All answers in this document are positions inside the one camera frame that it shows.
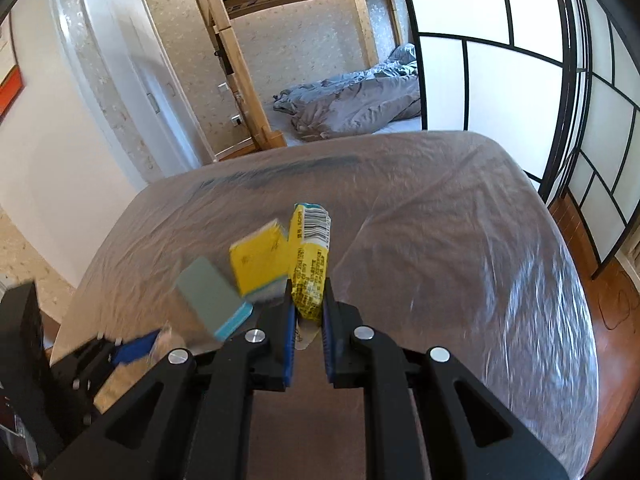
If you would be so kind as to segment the green sanding block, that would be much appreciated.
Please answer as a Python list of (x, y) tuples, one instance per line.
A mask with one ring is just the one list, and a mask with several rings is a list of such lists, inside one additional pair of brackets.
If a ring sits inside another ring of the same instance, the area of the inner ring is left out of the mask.
[(206, 330), (226, 341), (253, 313), (253, 305), (210, 263), (198, 257), (178, 276), (176, 286)]

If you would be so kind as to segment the yellow tissue pack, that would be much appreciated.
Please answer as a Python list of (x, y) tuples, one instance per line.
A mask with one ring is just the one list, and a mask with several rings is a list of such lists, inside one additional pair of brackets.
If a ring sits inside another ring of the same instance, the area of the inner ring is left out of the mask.
[(288, 281), (288, 233), (278, 220), (233, 243), (229, 248), (239, 294), (251, 304), (281, 298)]

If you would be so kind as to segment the yellow snack wrapper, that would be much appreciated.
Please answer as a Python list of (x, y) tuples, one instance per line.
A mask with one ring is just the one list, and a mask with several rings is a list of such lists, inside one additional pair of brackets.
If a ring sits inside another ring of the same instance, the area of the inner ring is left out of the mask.
[(320, 205), (295, 206), (288, 231), (292, 299), (300, 316), (319, 324), (331, 240), (331, 217)]

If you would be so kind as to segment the grey rumpled duvet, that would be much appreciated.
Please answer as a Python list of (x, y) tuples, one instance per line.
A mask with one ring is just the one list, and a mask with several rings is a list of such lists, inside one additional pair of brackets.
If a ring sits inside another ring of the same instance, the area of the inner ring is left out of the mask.
[(272, 117), (299, 141), (371, 134), (421, 116), (421, 87), (413, 44), (393, 50), (368, 70), (299, 84), (273, 97)]

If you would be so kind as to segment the white door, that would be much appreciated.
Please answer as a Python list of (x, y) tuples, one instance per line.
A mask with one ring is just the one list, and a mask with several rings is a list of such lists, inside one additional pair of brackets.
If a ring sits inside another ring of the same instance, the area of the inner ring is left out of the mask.
[(82, 96), (135, 188), (215, 161), (145, 0), (52, 0)]

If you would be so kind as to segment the black framed shoji screen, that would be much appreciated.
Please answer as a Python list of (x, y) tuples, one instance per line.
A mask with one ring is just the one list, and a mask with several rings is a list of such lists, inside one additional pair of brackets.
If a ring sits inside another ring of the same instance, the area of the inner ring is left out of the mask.
[(502, 146), (568, 195), (596, 271), (639, 252), (639, 29), (622, 0), (407, 0), (422, 126)]

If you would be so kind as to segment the orange white wall poster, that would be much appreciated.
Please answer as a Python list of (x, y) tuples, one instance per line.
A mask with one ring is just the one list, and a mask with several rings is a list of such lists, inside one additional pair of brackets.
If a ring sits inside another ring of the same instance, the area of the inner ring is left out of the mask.
[(0, 116), (4, 117), (24, 88), (20, 66), (14, 49), (10, 18), (1, 25)]

